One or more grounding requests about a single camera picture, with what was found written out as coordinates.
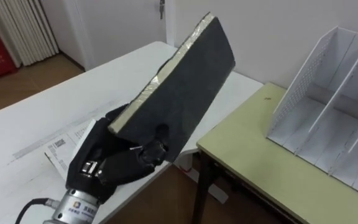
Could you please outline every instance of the robotic hand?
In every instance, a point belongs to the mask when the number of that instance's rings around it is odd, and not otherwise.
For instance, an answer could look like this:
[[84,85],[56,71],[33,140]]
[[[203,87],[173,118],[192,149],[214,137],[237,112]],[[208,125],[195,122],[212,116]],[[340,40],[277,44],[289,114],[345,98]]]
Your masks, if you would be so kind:
[[70,163],[62,200],[32,200],[16,224],[35,204],[56,209],[44,224],[92,223],[118,185],[176,159],[235,64],[218,18],[208,13],[131,104],[96,122]]
[[141,179],[161,165],[168,153],[169,128],[155,127],[155,137],[140,146],[110,133],[108,126],[126,107],[110,111],[93,126],[70,163],[68,189],[52,216],[44,224],[92,223],[100,205],[118,185]]

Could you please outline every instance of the floor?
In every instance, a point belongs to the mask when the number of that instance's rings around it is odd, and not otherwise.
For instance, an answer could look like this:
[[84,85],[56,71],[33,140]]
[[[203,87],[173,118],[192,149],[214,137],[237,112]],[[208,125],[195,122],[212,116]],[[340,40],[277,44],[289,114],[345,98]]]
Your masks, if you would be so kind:
[[[0,109],[81,74],[62,55],[54,56],[17,73],[0,78]],[[218,185],[228,193],[225,204],[209,196],[203,223],[279,224],[271,214],[242,194],[231,192],[223,180]],[[108,223],[190,223],[196,184],[175,167],[170,167]]]

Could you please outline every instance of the white door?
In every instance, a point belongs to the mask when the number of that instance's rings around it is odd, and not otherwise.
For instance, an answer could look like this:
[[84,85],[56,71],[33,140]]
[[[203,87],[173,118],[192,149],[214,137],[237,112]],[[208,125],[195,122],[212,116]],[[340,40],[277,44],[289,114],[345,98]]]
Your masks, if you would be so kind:
[[165,42],[160,0],[76,0],[93,67],[155,41]]
[[75,2],[70,0],[41,0],[40,2],[59,49],[85,69],[90,68],[91,65],[85,61],[84,51],[77,38],[81,32],[75,27],[76,21],[80,20]]

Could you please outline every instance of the white wall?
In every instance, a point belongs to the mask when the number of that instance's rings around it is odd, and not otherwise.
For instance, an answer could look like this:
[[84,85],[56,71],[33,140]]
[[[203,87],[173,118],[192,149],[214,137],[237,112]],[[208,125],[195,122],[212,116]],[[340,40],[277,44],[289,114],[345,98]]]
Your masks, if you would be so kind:
[[77,28],[78,13],[73,0],[41,0],[40,1],[49,25],[55,36],[59,49],[74,61],[89,68],[85,53],[81,50],[81,32]]
[[288,87],[317,40],[334,26],[358,31],[358,0],[175,0],[175,45],[211,11],[236,71]]
[[76,0],[89,51],[99,66],[154,41],[165,41],[158,0]]

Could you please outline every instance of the white table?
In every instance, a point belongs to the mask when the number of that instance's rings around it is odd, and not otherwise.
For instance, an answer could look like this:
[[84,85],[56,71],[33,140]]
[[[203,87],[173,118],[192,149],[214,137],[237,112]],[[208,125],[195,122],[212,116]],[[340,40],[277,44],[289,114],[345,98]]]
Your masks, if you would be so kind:
[[[0,223],[14,223],[32,198],[60,200],[65,192],[63,179],[43,151],[31,151],[19,159],[15,153],[111,100],[117,106],[127,103],[174,52],[174,47],[154,42],[0,110]],[[182,154],[195,152],[196,141],[261,86],[231,73]],[[107,221],[167,167],[164,163],[148,177],[119,187],[94,222]],[[52,213],[47,207],[32,207],[22,223],[42,223]]]

